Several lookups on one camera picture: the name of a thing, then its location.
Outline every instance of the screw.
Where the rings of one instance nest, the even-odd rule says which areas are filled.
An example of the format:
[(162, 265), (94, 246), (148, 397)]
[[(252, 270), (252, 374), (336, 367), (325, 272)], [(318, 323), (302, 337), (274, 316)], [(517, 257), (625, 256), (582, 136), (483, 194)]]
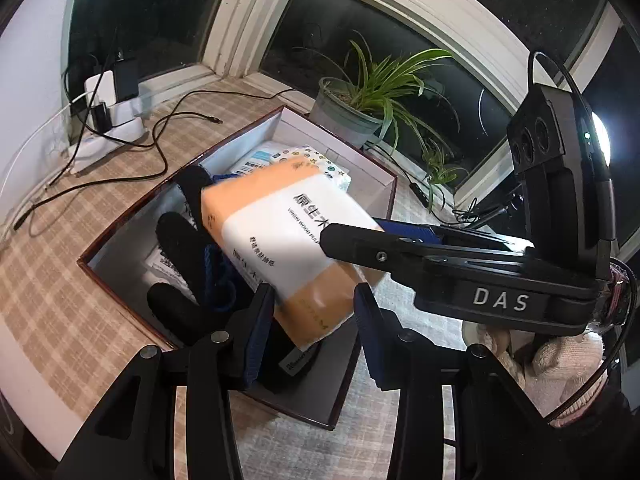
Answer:
[(140, 357), (143, 359), (151, 359), (158, 353), (158, 347), (156, 345), (147, 345), (140, 350)]
[(223, 343), (229, 339), (229, 332), (225, 332), (224, 330), (216, 330), (213, 334), (211, 334), (211, 340), (214, 343)]
[(489, 349), (481, 345), (480, 343), (475, 343), (469, 347), (469, 351), (471, 354), (479, 359), (483, 359), (489, 355)]
[(410, 328), (403, 328), (399, 333), (398, 333), (398, 338), (400, 339), (400, 341), (404, 341), (405, 343), (410, 343), (411, 341), (415, 341), (415, 338), (417, 337), (418, 333), (414, 330), (411, 330)]

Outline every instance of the checkered tablecloth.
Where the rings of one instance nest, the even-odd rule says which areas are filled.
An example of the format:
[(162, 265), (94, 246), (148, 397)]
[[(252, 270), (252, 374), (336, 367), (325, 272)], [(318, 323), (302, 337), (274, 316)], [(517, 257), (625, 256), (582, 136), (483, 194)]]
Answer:
[[(209, 88), (260, 93), (238, 80), (217, 82)], [(192, 118), (172, 120), (161, 140), (169, 174), (281, 104), (278, 100), (220, 94), (189, 97), (182, 110), (215, 115), (223, 124)], [(156, 108), (146, 125), (153, 125), (173, 105), (169, 102)], [(61, 179), (50, 193), (90, 180), (153, 173), (161, 164), (154, 149), (116, 150), (89, 173)], [(38, 209), (0, 252), (0, 314), (44, 380), (82, 419), (141, 347), (160, 342), (98, 288), (76, 260), (159, 180), (107, 184), (70, 193)], [(429, 221), (405, 180), (399, 180), (393, 218)], [(405, 326), (434, 343), (463, 347), (460, 322), (418, 312), (412, 307), (411, 290), (386, 278), (376, 297), (380, 306), (394, 309)], [(186, 478), (184, 405), (181, 389), (175, 423), (178, 479)], [(362, 355), (334, 431), (270, 412), (241, 394), (232, 395), (232, 410), (248, 480), (386, 478), (398, 393), (376, 388)], [(446, 436), (453, 438), (450, 398), (446, 399), (446, 426)], [(452, 457), (452, 450), (446, 448), (445, 478), (453, 478)]]

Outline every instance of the hand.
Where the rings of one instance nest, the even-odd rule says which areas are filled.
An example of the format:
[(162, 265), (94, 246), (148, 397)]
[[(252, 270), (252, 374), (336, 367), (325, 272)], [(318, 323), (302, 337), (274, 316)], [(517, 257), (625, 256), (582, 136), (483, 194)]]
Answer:
[[(509, 354), (511, 333), (508, 330), (463, 321), (462, 338), (467, 345), (487, 346), (543, 416), (573, 395), (602, 362), (602, 338), (593, 332), (551, 339), (536, 351), (530, 363), (524, 364)], [(605, 372), (551, 424), (564, 426), (582, 416), (606, 381)]]

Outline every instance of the bright light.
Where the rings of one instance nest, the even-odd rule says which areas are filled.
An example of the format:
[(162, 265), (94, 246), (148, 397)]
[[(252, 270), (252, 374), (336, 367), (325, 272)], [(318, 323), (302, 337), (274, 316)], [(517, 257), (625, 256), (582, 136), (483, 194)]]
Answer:
[(593, 115), (593, 124), (596, 126), (596, 134), (598, 134), (598, 143), (600, 145), (600, 149), (602, 150), (602, 154), (604, 155), (604, 160), (609, 165), (609, 161), (611, 160), (611, 144), (609, 143), (609, 134), (607, 133), (607, 129), (600, 118), (594, 114)]

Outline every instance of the box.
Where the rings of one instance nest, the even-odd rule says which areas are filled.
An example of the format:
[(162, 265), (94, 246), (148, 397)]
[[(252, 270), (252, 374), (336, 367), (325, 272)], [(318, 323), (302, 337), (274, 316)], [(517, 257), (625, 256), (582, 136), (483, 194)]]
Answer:
[[(288, 108), (281, 107), (222, 140), (193, 159), (210, 174), (223, 174), (265, 140), (290, 146), (309, 144), (349, 171), (351, 195), (371, 216), (389, 219), (397, 177), (372, 158)], [(114, 221), (80, 256), (78, 264), (121, 306), (161, 340), (180, 341), (160, 324), (146, 304), (153, 275), (145, 260), (156, 246), (156, 223), (167, 211), (184, 211), (175, 173)], [(322, 342), (312, 367), (289, 390), (274, 394), (254, 383), (247, 395), (300, 420), (333, 429), (360, 355), (353, 317)]]

